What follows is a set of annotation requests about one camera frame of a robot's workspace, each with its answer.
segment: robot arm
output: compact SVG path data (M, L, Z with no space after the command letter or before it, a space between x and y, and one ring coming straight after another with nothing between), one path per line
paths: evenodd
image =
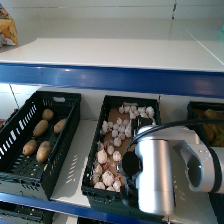
M137 135L152 127L142 127ZM173 148L183 158L191 190L224 193L222 172L224 153L221 150L215 152L213 149L208 149L197 134L188 128L163 129L139 138L135 151L132 153L135 154L132 155L132 159L128 161L124 156L117 166L117 171L123 176L127 176L128 179L131 175L134 179L138 194L138 207L141 211L156 215L173 213L174 194L170 148ZM131 166L134 167L134 157L138 158L136 162L138 170L127 175L127 164L132 164Z

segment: shelf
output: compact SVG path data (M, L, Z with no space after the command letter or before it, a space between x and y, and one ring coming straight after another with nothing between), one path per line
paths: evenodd
M223 98L222 24L17 20L19 45L0 49L0 82Z
M196 28L204 34L198 41L208 40L219 47L211 52L191 34L195 21L187 21L16 20L19 44L0 49L0 62L223 72L223 56L220 61L214 57L224 49L223 20L196 20ZM200 28L208 21L210 27Z
M0 193L0 200L81 216L112 223L149 224L144 220L92 210L87 197L81 193L82 175L86 166L97 121L81 120L50 201ZM215 223L208 194L190 191L185 177L184 162L171 150L176 208L170 221L179 223Z

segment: black plastic crate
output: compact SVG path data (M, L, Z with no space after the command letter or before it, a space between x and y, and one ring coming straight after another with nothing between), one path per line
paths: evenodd
M131 97L117 97L117 96L105 96L103 105L94 135L91 151L88 156L88 162L85 168L85 172L82 180L82 193L88 197L91 208L108 213L114 213L124 216L130 216L139 219L150 220L154 222L161 222L162 216L150 215L140 210L124 205L121 201L120 193L95 189L90 186L90 177L93 171L93 163L95 161L95 154L97 152L97 142L101 138L100 130L104 120L108 120L109 112L111 108L120 107L124 102L137 103L138 106L152 106L155 115L156 124L161 124L159 105L157 100L131 98Z
M80 94L36 92L0 130L0 192L48 200L57 182L62 164L80 120ZM33 129L44 109L54 111L48 130L35 138L39 146L50 141L51 154L44 163L22 154L23 146L33 138ZM60 134L53 127L67 118Z
M188 119L198 119L194 109L203 110L203 111L207 109L212 109L214 111L224 112L224 104L207 103L207 102L190 102L187 106ZM206 146L208 147L210 146L201 125L199 124L190 125L188 128L191 130L194 130Z
M188 119L198 119L194 109L198 110L207 110L212 109L214 111L224 112L224 104L221 103L207 103L207 102L190 102L188 104ZM201 125L190 125L189 128L194 130L200 139L204 142L207 147L210 147L210 144L205 136L205 133ZM216 193L208 193L209 199L213 208L213 211L217 217L217 222L219 224L224 224L224 195Z
M0 217L16 224L51 224L54 212L0 202Z

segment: white tile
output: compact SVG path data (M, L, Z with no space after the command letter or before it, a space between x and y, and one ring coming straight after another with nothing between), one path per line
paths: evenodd
M26 100L28 100L30 97L31 97L30 94L15 94L16 101L20 108L24 105Z
M0 93L0 119L6 120L13 113L14 109L18 109L16 101L11 93Z
M159 18L171 19L173 6L7 8L13 19Z
M224 5L223 0L177 0L177 6L179 5Z
M0 93L11 93L9 84L0 84Z
M224 4L189 6L177 5L175 19L224 19Z
M29 86L29 85L11 85L12 90L15 94L22 93L22 94L33 94L38 89L41 88L41 86Z
M81 118L98 120L102 104L103 99L102 100L82 99L80 104Z
M4 7L171 6L174 0L1 0Z
M76 224L78 217L55 213L53 224Z
M98 120L100 110L103 104L105 95L136 97L146 99L158 99L158 94L149 93L133 93L120 91L106 91L106 90L90 90L90 89L71 89L71 88L56 88L56 87L42 87L39 91L54 91L54 92L69 92L81 94L81 118Z

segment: crate handle hole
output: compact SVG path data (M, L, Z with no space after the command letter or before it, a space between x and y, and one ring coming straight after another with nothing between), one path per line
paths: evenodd
M58 102L58 103L64 103L65 98L64 97L53 97L53 101Z

